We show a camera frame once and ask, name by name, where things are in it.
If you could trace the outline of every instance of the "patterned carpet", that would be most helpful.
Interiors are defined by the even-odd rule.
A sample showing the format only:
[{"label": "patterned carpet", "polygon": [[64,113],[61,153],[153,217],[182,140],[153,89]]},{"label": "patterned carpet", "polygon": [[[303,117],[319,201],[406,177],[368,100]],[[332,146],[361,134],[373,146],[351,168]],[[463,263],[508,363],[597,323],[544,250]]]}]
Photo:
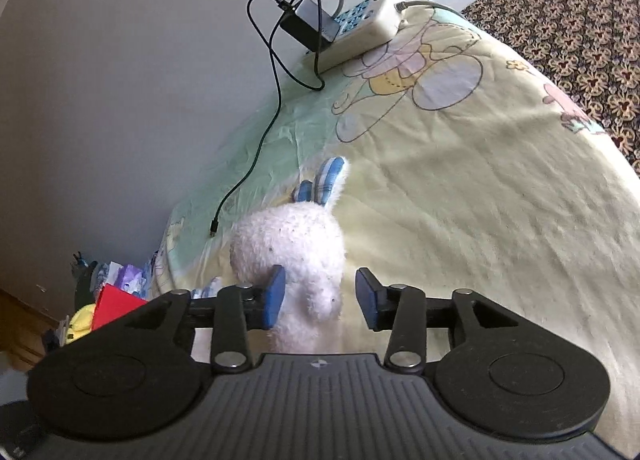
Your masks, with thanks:
[{"label": "patterned carpet", "polygon": [[609,133],[640,174],[640,0],[477,0],[464,15]]}]

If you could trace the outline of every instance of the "power adapter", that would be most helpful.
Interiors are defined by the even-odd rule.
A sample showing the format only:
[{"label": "power adapter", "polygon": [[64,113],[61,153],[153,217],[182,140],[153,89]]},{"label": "power adapter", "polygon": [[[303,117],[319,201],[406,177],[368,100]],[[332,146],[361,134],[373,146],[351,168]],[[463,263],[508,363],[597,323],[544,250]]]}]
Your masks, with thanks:
[{"label": "power adapter", "polygon": [[[280,27],[302,45],[316,52],[318,50],[318,4],[313,0],[300,0],[295,5],[282,7],[285,13],[280,21]],[[321,9],[320,51],[327,48],[334,41],[340,30],[340,23]]]}]

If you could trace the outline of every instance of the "white power strip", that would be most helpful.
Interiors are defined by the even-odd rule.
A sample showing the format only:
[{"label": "white power strip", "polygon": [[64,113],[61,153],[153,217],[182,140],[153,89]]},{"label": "white power strip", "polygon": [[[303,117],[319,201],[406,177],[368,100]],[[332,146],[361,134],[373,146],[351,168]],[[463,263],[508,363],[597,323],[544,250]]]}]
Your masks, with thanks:
[{"label": "white power strip", "polygon": [[[402,14],[396,3],[404,0],[364,0],[337,16],[340,31],[334,42],[318,56],[318,71],[324,72],[372,48],[391,41],[400,27]],[[313,64],[314,54],[306,63]]]}]

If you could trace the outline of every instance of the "plush toy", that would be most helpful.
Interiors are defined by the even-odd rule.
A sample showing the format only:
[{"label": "plush toy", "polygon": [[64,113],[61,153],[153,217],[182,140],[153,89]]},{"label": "plush toy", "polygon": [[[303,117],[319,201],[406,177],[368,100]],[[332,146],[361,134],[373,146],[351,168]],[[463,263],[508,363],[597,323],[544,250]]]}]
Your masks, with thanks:
[{"label": "plush toy", "polygon": [[254,213],[234,228],[230,258],[238,281],[263,283],[275,264],[287,275],[270,334],[275,352],[338,351],[344,241],[331,210],[347,173],[343,157],[330,158],[313,184],[305,180],[293,191],[293,203]]}]

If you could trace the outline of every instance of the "bunny ear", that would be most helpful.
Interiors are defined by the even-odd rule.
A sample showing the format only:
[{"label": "bunny ear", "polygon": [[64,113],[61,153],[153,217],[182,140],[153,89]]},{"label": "bunny ear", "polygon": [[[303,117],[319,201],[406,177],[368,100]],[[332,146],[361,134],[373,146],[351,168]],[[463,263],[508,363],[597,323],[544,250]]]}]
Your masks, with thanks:
[{"label": "bunny ear", "polygon": [[349,163],[344,157],[334,156],[325,160],[316,174],[314,183],[316,203],[331,211],[340,198],[348,174]]},{"label": "bunny ear", "polygon": [[313,185],[309,180],[303,180],[300,185],[291,192],[291,201],[295,202],[312,202],[313,201]]}]

